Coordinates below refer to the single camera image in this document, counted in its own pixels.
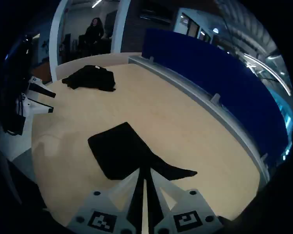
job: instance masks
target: dark hair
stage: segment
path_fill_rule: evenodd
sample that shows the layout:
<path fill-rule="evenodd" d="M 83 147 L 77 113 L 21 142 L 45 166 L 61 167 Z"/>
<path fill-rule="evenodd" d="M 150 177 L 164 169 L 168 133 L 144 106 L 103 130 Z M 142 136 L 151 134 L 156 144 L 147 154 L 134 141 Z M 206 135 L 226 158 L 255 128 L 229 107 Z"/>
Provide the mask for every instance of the dark hair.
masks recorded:
<path fill-rule="evenodd" d="M 91 20 L 91 25 L 90 25 L 90 26 L 93 26 L 93 21 L 94 21 L 94 20 L 97 20 L 97 21 L 98 21 L 98 22 L 96 23 L 96 26 L 99 26 L 100 28 L 103 28 L 102 21 L 101 21 L 101 19 L 100 19 L 99 17 L 93 18 L 93 19 Z"/>

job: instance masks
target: ceiling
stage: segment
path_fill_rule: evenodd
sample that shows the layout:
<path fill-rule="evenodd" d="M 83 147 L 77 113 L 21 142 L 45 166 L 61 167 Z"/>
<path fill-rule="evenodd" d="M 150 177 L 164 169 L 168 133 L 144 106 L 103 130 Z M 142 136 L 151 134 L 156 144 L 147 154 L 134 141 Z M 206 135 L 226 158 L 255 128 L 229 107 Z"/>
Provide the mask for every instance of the ceiling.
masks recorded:
<path fill-rule="evenodd" d="M 219 29 L 216 35 L 219 40 L 233 44 L 237 50 L 246 51 L 253 56 L 268 56 L 277 47 L 268 31 L 256 17 L 237 0 L 214 0 L 220 14 L 204 14 L 209 21 L 210 29 Z"/>

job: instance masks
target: black shirt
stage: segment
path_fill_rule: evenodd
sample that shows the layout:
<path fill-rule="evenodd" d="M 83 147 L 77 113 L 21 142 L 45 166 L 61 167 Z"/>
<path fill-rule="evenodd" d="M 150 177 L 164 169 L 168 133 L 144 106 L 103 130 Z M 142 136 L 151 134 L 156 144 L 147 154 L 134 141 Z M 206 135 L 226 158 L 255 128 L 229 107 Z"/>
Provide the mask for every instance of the black shirt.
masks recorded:
<path fill-rule="evenodd" d="M 100 40 L 104 34 L 104 30 L 100 26 L 89 26 L 86 31 L 86 43 L 93 44 Z"/>

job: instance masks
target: light wood tabletop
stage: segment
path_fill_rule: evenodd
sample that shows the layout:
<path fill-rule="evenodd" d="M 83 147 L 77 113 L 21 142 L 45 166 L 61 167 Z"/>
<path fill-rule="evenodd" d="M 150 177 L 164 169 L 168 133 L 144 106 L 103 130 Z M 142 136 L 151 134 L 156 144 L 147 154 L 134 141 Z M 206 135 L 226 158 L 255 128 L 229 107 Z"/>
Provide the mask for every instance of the light wood tabletop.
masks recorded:
<path fill-rule="evenodd" d="M 55 220 L 66 226 L 92 190 L 118 182 L 104 176 L 87 140 L 123 122 L 165 162 L 198 172 L 173 183 L 197 188 L 216 215 L 238 216 L 259 184 L 259 172 L 238 141 L 198 103 L 150 71 L 135 64 L 107 69 L 114 73 L 114 92 L 72 90 L 57 81 L 48 86 L 54 99 L 39 95 L 54 112 L 35 115 L 32 156 Z"/>

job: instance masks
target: black garment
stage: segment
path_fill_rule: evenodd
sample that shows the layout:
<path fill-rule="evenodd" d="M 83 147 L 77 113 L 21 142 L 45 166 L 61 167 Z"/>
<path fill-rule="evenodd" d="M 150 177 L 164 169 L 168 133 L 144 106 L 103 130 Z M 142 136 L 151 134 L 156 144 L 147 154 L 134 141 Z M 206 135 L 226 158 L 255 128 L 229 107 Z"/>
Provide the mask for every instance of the black garment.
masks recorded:
<path fill-rule="evenodd" d="M 72 89 L 86 87 L 108 92 L 113 92 L 115 90 L 113 72 L 93 65 L 84 66 L 68 78 L 62 79 L 62 83 L 67 84 L 67 86 Z"/>
<path fill-rule="evenodd" d="M 90 137 L 88 143 L 108 179 L 124 179 L 138 168 L 144 175 L 153 168 L 168 180 L 197 174 L 195 171 L 165 163 L 150 150 L 127 122 Z"/>
<path fill-rule="evenodd" d="M 104 35 L 104 30 L 99 25 L 89 26 L 85 34 L 86 43 L 92 45 L 95 42 L 98 42 Z"/>

